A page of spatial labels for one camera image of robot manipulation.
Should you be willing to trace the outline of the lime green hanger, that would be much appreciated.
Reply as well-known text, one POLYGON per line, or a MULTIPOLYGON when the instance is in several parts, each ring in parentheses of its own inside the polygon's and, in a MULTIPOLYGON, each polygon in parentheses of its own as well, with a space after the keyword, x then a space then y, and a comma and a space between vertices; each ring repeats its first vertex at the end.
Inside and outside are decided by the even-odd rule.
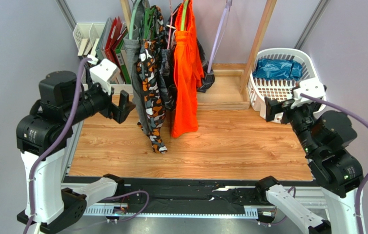
POLYGON ((180 30, 185 31, 186 29, 186 12, 188 8, 189 0, 184 0, 182 3, 182 17, 181 17, 181 24, 180 30))

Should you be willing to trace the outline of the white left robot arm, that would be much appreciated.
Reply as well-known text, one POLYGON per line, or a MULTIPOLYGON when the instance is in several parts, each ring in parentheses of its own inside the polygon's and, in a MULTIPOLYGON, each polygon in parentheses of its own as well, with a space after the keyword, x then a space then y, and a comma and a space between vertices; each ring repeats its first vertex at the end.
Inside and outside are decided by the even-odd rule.
POLYGON ((124 180, 106 174, 84 187, 61 187, 61 167, 67 140, 73 125, 101 114, 123 123, 134 104, 122 91, 118 105, 112 102, 112 78, 116 71, 90 69, 89 88, 84 90, 81 78, 70 71, 57 71, 39 83, 40 99, 29 115, 17 125, 17 147, 27 177, 27 206, 18 214, 19 222, 39 225, 44 234, 56 234, 75 224, 85 210, 108 197, 124 191, 124 180))

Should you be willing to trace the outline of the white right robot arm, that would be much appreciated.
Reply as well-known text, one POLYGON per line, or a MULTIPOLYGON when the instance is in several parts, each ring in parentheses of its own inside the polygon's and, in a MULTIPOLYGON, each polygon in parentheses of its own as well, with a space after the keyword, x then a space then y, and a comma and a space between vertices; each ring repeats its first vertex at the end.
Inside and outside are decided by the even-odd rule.
POLYGON ((347 114, 327 111, 315 118, 318 101, 295 106, 294 100, 265 99, 266 121, 282 114, 290 124, 309 160, 308 166, 326 199, 329 218, 324 219, 302 205, 274 177, 255 185, 257 200, 280 209, 305 234, 363 234, 360 186, 363 169, 347 151, 357 138, 347 114))

